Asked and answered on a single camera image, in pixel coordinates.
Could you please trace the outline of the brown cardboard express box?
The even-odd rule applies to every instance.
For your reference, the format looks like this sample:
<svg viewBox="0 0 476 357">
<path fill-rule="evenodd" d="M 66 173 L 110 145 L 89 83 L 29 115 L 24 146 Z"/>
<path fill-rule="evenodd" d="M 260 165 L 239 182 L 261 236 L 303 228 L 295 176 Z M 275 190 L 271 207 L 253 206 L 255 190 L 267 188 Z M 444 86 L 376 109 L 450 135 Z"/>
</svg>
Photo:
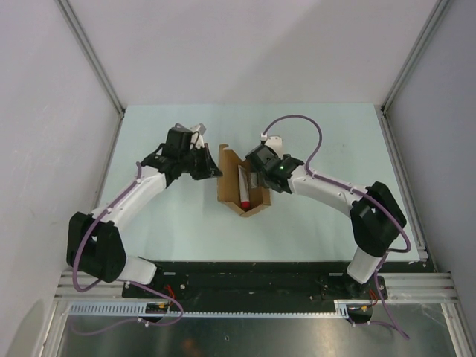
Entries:
<svg viewBox="0 0 476 357">
<path fill-rule="evenodd" d="M 244 211 L 240 207 L 238 166 L 246 169 L 251 207 Z M 219 168 L 222 177 L 218 178 L 217 200 L 238 216 L 248 218 L 271 206 L 271 194 L 262 186 L 257 172 L 251 168 L 247 159 L 241 159 L 227 144 L 219 145 Z"/>
</svg>

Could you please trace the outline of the white tube red cap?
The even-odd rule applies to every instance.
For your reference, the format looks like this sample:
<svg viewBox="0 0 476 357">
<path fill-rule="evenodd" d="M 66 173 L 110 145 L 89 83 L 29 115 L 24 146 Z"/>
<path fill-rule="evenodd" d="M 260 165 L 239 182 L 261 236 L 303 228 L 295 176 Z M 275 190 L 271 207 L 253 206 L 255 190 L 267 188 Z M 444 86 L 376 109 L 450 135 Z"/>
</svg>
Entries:
<svg viewBox="0 0 476 357">
<path fill-rule="evenodd" d="M 248 188 L 248 177 L 246 169 L 242 166 L 238 166 L 238 180 L 239 180 L 239 200 L 242 210 L 247 211 L 251 207 Z"/>
</svg>

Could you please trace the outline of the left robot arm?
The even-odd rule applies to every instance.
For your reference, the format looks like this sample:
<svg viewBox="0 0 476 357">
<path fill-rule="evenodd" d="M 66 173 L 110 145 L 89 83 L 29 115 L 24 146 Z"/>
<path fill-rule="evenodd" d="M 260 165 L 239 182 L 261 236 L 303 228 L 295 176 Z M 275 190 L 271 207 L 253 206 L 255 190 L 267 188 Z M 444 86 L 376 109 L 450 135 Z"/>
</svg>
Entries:
<svg viewBox="0 0 476 357">
<path fill-rule="evenodd" d="M 163 292 L 164 278 L 156 274 L 156 264 L 128 255 L 121 232 L 182 174 L 196 181 L 222 176 L 204 140 L 205 131 L 201 123 L 189 129 L 177 123 L 169 129 L 165 142 L 136 164 L 133 180 L 111 202 L 70 218 L 66 260 L 73 269 L 77 291 L 88 291 L 78 281 L 78 274 L 84 272 L 97 282 L 138 283 L 151 298 Z"/>
</svg>

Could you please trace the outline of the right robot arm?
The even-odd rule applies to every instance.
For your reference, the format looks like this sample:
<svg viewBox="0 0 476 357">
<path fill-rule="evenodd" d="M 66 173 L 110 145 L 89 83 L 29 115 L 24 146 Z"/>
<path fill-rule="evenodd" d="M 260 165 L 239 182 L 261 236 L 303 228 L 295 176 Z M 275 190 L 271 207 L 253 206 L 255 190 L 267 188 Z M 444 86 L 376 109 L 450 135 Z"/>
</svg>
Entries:
<svg viewBox="0 0 476 357">
<path fill-rule="evenodd" d="M 273 191 L 314 199 L 350 219 L 357 249 L 341 278 L 349 297 L 361 298 L 369 291 L 371 277 L 390 252 L 410 251 L 407 220 L 387 185 L 346 184 L 314 173 L 306 162 L 289 154 L 280 156 L 265 144 L 250 151 L 246 160 Z"/>
</svg>

